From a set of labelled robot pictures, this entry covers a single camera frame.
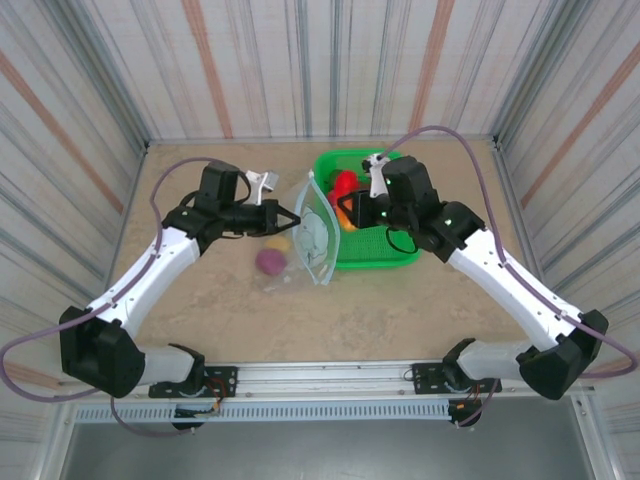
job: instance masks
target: striped wall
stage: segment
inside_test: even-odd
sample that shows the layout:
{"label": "striped wall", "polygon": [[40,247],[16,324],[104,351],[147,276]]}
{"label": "striped wall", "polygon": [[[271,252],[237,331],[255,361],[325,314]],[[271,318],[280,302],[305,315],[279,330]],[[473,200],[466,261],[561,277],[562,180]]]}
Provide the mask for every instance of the striped wall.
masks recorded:
{"label": "striped wall", "polygon": [[554,0],[72,0],[155,140],[486,134]]}
{"label": "striped wall", "polygon": [[[46,3],[0,3],[0,344],[102,291],[139,167],[141,145]],[[16,349],[9,374],[50,395],[57,341]],[[0,478],[34,473],[48,414],[0,386]]]}
{"label": "striped wall", "polygon": [[[640,2],[584,1],[506,140],[547,284],[598,308],[640,353]],[[600,368],[625,364],[603,347]],[[640,374],[599,383],[627,478],[640,478]]]}

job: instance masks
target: red toy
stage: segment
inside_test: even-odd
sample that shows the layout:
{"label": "red toy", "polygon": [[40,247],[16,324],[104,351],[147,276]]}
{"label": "red toy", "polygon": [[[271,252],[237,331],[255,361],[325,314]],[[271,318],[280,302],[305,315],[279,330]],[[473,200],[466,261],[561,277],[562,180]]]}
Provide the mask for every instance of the red toy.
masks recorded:
{"label": "red toy", "polygon": [[[355,232],[357,230],[356,227],[349,221],[347,215],[339,208],[337,208],[338,198],[344,197],[345,195],[350,194],[353,191],[358,190],[360,187],[360,183],[358,182],[358,176],[355,172],[350,170],[345,170],[341,172],[340,175],[336,178],[336,183],[333,187],[333,191],[329,192],[327,197],[329,198],[329,203],[336,210],[336,217],[338,217],[338,223],[346,232]],[[352,201],[347,200],[344,202],[344,206],[348,209],[352,208]]]}

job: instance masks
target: black cable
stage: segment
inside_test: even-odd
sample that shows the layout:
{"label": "black cable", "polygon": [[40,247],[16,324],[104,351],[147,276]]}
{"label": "black cable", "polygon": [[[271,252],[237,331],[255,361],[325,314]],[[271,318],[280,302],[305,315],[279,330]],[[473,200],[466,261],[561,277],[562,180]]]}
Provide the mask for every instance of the black cable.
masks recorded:
{"label": "black cable", "polygon": [[244,202],[249,200],[249,197],[251,196],[251,183],[249,182],[249,179],[247,178],[247,175],[244,172],[241,171],[240,172],[240,178],[242,179],[244,184],[247,186],[247,196],[241,198],[240,200],[236,200],[236,203],[238,205],[242,205]]}
{"label": "black cable", "polygon": [[416,244],[414,242],[413,244],[413,251],[410,252],[409,250],[404,250],[400,247],[398,247],[396,244],[394,244],[391,241],[391,235],[390,232],[397,232],[397,230],[393,230],[391,227],[387,227],[387,229],[384,231],[384,236],[387,238],[387,243],[389,244],[389,246],[391,248],[393,248],[396,252],[400,252],[400,253],[406,253],[407,255],[413,255],[414,253],[416,253],[418,251],[418,247],[416,247]]}
{"label": "black cable", "polygon": [[191,200],[195,198],[197,194],[198,194],[198,190],[194,190],[193,192],[187,193],[182,198],[182,200],[180,200],[180,206],[186,207],[189,204],[189,202],[191,202]]}
{"label": "black cable", "polygon": [[126,430],[129,430],[131,433],[135,433],[136,435],[140,435],[142,437],[151,437],[151,438],[171,438],[171,437],[179,437],[180,435],[186,435],[187,433],[194,433],[195,429],[190,428],[188,430],[179,430],[177,432],[153,432],[150,430],[136,428],[132,425],[129,425],[127,422],[123,420],[123,418],[118,414],[116,410],[116,399],[111,397],[110,406],[111,406],[111,415],[116,419],[116,422]]}

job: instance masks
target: clear plastic bag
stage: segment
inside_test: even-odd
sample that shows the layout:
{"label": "clear plastic bag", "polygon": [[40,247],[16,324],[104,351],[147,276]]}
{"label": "clear plastic bag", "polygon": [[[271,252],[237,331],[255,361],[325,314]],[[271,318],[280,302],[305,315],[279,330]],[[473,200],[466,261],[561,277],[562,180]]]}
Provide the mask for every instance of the clear plastic bag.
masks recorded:
{"label": "clear plastic bag", "polygon": [[336,267],[340,227],[313,172],[280,204],[300,217],[300,225],[262,241],[256,256],[258,286],[265,292],[286,292],[327,285]]}

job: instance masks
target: purple ball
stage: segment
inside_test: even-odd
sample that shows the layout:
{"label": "purple ball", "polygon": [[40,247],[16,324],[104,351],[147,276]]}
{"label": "purple ball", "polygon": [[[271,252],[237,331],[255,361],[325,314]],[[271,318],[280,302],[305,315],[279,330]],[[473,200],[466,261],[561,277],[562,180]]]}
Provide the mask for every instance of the purple ball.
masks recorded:
{"label": "purple ball", "polygon": [[287,259],[280,250],[265,248],[256,256],[256,267],[263,273],[275,277],[287,266]]}

